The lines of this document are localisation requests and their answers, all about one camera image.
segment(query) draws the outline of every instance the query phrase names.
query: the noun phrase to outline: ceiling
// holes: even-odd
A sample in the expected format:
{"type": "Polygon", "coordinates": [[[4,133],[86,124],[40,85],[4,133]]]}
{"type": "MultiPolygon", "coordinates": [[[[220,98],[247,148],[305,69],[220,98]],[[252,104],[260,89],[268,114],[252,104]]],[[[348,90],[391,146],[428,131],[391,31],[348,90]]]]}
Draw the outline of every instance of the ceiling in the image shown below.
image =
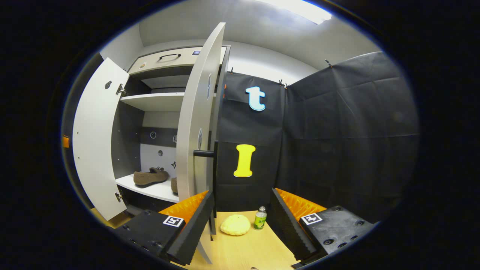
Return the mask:
{"type": "Polygon", "coordinates": [[[175,40],[207,39],[226,22],[224,40],[271,49],[318,70],[343,60],[380,51],[361,32],[338,18],[315,23],[254,0],[187,0],[139,23],[144,46],[175,40]]]}

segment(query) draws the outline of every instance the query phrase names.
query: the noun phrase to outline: white cabinet door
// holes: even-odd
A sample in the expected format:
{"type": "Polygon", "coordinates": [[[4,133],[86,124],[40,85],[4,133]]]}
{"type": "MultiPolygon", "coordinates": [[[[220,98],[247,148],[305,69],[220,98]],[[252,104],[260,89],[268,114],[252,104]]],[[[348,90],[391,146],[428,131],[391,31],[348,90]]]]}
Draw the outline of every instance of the white cabinet door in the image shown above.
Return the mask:
{"type": "MultiPolygon", "coordinates": [[[[193,65],[185,89],[177,133],[177,185],[180,201],[206,189],[206,158],[196,158],[194,161],[193,150],[207,150],[224,29],[225,23],[219,23],[208,37],[193,65]]],[[[211,263],[208,225],[202,234],[198,250],[207,263],[211,263]]]]}
{"type": "Polygon", "coordinates": [[[109,220],[126,209],[115,184],[111,138],[120,84],[128,73],[110,58],[105,59],[88,81],[73,121],[73,154],[82,186],[100,214],[109,220]]]}

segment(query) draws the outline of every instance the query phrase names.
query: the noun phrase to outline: yellow letter i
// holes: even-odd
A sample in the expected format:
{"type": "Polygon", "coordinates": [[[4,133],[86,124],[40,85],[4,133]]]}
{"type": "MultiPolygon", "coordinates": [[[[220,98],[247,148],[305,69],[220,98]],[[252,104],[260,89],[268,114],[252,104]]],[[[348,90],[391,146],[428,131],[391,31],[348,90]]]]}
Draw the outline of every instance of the yellow letter i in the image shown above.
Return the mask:
{"type": "Polygon", "coordinates": [[[252,171],[250,171],[250,163],[252,161],[252,153],[255,151],[253,145],[237,145],[239,152],[239,164],[237,170],[233,172],[236,177],[250,177],[252,171]]]}

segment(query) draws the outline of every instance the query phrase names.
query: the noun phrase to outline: wooden table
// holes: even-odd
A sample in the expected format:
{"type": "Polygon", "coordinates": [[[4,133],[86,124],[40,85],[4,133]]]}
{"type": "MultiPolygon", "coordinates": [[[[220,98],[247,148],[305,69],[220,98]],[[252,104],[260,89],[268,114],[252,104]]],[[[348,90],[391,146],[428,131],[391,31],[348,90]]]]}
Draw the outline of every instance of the wooden table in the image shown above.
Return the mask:
{"type": "Polygon", "coordinates": [[[291,265],[299,261],[268,226],[268,216],[262,230],[253,229],[256,212],[217,212],[216,235],[212,236],[213,264],[207,264],[195,251],[190,265],[179,266],[190,270],[250,270],[251,267],[258,270],[293,270],[291,265]],[[220,230],[223,220],[233,214],[244,215],[250,220],[252,227],[246,234],[234,236],[220,230]]]}

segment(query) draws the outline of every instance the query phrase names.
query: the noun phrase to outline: small glass bottle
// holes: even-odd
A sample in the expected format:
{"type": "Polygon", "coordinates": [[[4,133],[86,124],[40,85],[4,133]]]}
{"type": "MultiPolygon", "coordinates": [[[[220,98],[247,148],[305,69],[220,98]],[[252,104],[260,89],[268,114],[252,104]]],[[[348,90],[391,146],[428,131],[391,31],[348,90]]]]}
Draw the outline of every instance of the small glass bottle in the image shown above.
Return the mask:
{"type": "Polygon", "coordinates": [[[260,206],[260,209],[255,214],[255,222],[253,223],[253,228],[256,230],[263,229],[266,219],[267,219],[267,212],[265,212],[265,206],[260,206]]]}

